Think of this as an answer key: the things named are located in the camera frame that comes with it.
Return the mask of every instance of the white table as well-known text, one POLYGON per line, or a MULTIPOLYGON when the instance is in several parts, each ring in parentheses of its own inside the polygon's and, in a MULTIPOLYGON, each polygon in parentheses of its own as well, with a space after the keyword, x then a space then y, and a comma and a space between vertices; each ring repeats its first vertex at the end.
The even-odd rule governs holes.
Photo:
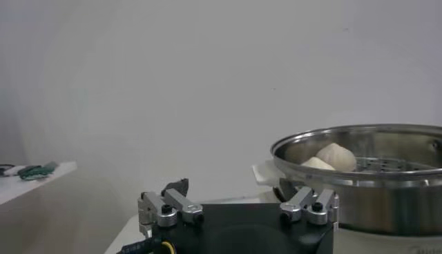
MULTIPOLYGON (((275 195, 269 191, 261 193, 253 197, 238 197, 233 199, 219 199, 211 200, 208 202, 202 202, 203 204, 243 204, 243 203, 279 203, 275 198, 275 195)), ((134 242, 144 240, 143 234, 140 233, 138 227, 138 215, 130 218, 124 228, 119 232, 117 237, 113 240, 112 244, 108 247, 104 254, 116 254, 122 249, 124 245, 132 244, 134 242)))
POLYGON ((18 176, 0 177, 0 205, 73 172, 76 169, 77 164, 75 162, 64 162, 60 163, 54 170, 54 173, 43 179, 23 181, 18 176))

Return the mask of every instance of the cable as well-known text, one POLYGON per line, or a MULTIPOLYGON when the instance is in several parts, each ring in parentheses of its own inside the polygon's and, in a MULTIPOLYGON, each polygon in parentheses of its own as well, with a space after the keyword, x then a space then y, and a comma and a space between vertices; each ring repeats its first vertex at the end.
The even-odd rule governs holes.
POLYGON ((167 247, 171 254, 177 254, 177 251, 172 243, 164 241, 161 243, 161 245, 167 247))

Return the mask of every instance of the white wall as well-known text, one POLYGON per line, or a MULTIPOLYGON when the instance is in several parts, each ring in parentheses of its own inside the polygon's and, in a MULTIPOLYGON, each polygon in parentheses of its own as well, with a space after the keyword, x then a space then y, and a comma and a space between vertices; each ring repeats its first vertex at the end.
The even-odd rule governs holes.
POLYGON ((298 131, 442 124, 441 7, 3 0, 1 82, 23 152, 79 164, 38 192, 45 220, 19 251, 101 253, 139 192, 181 177, 196 200, 255 193, 249 166, 298 131))

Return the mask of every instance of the metal bolt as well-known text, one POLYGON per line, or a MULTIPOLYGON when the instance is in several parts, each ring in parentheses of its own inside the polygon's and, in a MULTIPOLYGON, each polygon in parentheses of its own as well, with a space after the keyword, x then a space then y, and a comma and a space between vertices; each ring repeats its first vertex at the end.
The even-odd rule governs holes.
POLYGON ((161 213, 162 214, 169 214, 172 213, 172 206, 169 206, 168 204, 164 204, 163 206, 161 206, 161 213))
POLYGON ((316 202, 315 204, 313 204, 313 206, 311 206, 311 209, 313 210, 313 212, 321 212, 323 210, 323 205, 319 202, 316 202))

